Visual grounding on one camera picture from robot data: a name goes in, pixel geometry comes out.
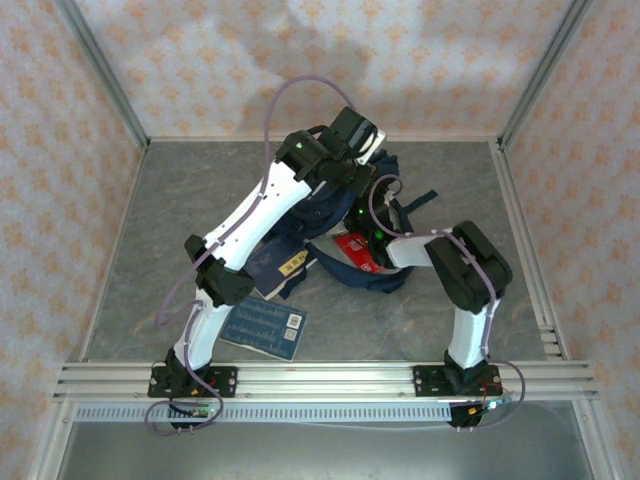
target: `metal plate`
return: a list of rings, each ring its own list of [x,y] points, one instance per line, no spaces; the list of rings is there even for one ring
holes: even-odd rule
[[[476,386],[471,387],[464,393],[468,396],[498,397],[502,395],[502,385],[500,384],[500,371],[498,367],[489,365],[478,376]],[[486,392],[482,385],[487,385]],[[413,385],[416,390],[416,397],[449,397],[455,396],[456,392],[449,380],[444,375],[444,365],[416,365],[413,367]]]
[[[167,391],[162,387],[162,385],[167,384],[166,379],[169,376],[169,368],[165,364],[161,364],[152,367],[151,371],[152,378],[156,379],[157,383],[155,385],[149,383],[147,395],[150,398],[177,398],[177,396],[172,395],[171,391]],[[237,378],[238,369],[236,367],[211,366],[206,377],[202,380],[211,385],[222,398],[233,398],[236,396]],[[211,398],[213,394],[208,390],[202,392],[200,387],[197,396],[200,398]]]

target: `enclosure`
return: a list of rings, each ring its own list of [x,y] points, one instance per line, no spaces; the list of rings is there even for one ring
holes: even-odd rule
[[[640,4],[5,3],[3,478],[637,476]],[[308,314],[291,364],[218,339],[213,362],[238,367],[220,425],[144,430],[150,367],[184,328],[154,326],[184,242],[259,182],[269,102],[308,74],[387,133],[402,204],[437,193],[417,232],[472,220],[510,264],[489,345],[528,385],[501,427],[456,435],[450,400],[416,396],[453,331],[433,269],[384,294],[315,265],[271,300]],[[272,151],[344,104],[293,85]]]

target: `blue booklet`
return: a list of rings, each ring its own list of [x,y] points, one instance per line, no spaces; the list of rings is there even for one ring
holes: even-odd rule
[[[247,297],[235,306],[220,339],[282,360],[293,360],[307,312]]]
[[[244,269],[253,278],[256,291],[269,300],[291,278],[302,273],[308,253],[302,242],[278,235],[253,252]],[[306,266],[315,261],[315,258],[310,260]]]

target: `metal frame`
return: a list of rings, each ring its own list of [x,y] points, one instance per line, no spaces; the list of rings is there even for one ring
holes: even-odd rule
[[[516,192],[515,182],[513,181],[507,157],[500,149],[498,141],[491,142],[489,148],[491,149],[493,163],[498,176],[498,183],[502,190],[507,215],[511,223],[511,230],[513,231],[516,248],[522,263],[525,281],[531,296],[531,303],[533,304],[533,310],[536,315],[536,320],[538,321],[538,328],[541,330],[541,333],[556,336],[555,342],[548,336],[543,336],[542,340],[544,343],[557,344],[558,354],[563,359],[567,359],[567,343],[564,335],[558,328],[558,317],[544,282],[542,269],[538,263],[531,233]]]
[[[80,404],[76,423],[143,423],[153,402],[86,402]],[[216,402],[200,402],[195,410],[216,409]],[[176,413],[168,406],[156,406],[149,412],[153,422],[191,423],[193,417]],[[196,421],[205,421],[201,417]],[[448,422],[451,410],[445,403],[424,402],[408,406],[397,402],[296,403],[226,402],[216,423],[363,423],[363,422]]]
[[[490,147],[548,358],[541,362],[517,362],[527,379],[526,398],[531,401],[572,401],[595,478],[623,479],[592,370],[588,362],[566,360],[562,332],[544,286],[505,155],[498,148],[497,141],[491,142]],[[85,340],[85,352],[91,334],[88,332]],[[240,368],[237,395],[229,399],[227,405],[240,409],[257,405],[279,405],[290,409],[302,403],[324,405],[325,408],[344,404],[363,408],[380,404],[398,408],[424,406],[427,402],[416,398],[414,393],[411,367],[415,364],[235,364]],[[112,406],[135,405],[138,408],[148,405],[146,391],[150,367],[148,363],[66,364],[55,389],[52,420],[47,434],[41,438],[29,478],[56,478],[79,408],[95,405],[95,402]],[[507,388],[518,391],[519,383],[514,372],[501,368],[500,375]],[[460,401],[461,398],[435,399],[441,405],[449,405],[454,400]]]
[[[269,134],[272,142],[281,142],[286,135]],[[495,140],[495,135],[455,135],[455,134],[438,134],[438,135],[394,135],[387,132],[387,142],[474,142],[485,143]],[[262,134],[250,135],[224,135],[224,136],[174,136],[159,135],[153,136],[154,142],[264,142]]]
[[[441,362],[295,363],[245,362],[238,367],[236,402],[397,402],[424,403],[416,397],[412,367]],[[55,402],[148,402],[150,363],[65,364],[55,388]],[[526,400],[597,399],[589,362],[517,362],[527,380]],[[520,391],[515,371],[500,367],[502,383]],[[428,402],[480,400],[475,396],[434,397]]]
[[[69,27],[78,39],[78,43],[84,50],[87,60],[91,63],[94,71],[102,81],[102,85],[113,100],[116,108],[122,115],[127,128],[140,147],[147,147],[150,139],[147,136],[140,119],[129,103],[129,99],[120,86],[120,82],[113,73],[98,41],[91,28],[87,24],[80,7],[75,0],[56,0],[56,5],[67,20]]]
[[[551,77],[554,68],[560,61],[567,45],[569,45],[571,37],[573,37],[573,34],[578,30],[578,27],[580,26],[580,23],[591,3],[592,0],[574,0],[569,7],[558,31],[542,56],[533,77],[531,77],[531,80],[520,97],[516,108],[507,121],[507,125],[503,133],[499,136],[498,143],[501,150],[507,151],[514,143],[514,139],[520,131],[522,124],[540,96],[547,80]]]

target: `navy blue backpack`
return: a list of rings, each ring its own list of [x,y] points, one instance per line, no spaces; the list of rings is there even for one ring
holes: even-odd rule
[[[377,152],[369,163],[376,166],[375,178],[380,178],[387,174],[399,175],[400,173],[398,157],[396,155],[389,156],[385,150]],[[336,226],[349,212],[357,198],[355,193],[350,192],[346,187],[335,187],[327,189],[326,192],[324,191],[325,189],[321,190],[318,195],[296,204],[273,226],[265,237],[265,240],[268,240],[274,235],[286,235],[303,242],[309,252],[304,270],[287,282],[280,291],[280,296],[286,299],[293,288],[305,280],[307,276],[306,264],[313,258],[317,258],[318,263],[333,277],[349,287],[365,288],[385,293],[391,293],[400,288],[413,271],[413,267],[403,268],[391,274],[365,272],[326,254],[309,241],[327,233]],[[434,199],[437,195],[435,191],[431,190],[415,199],[407,207],[402,207],[397,199],[391,201],[391,206],[398,213],[402,232],[413,232],[413,226],[409,221],[408,215]]]

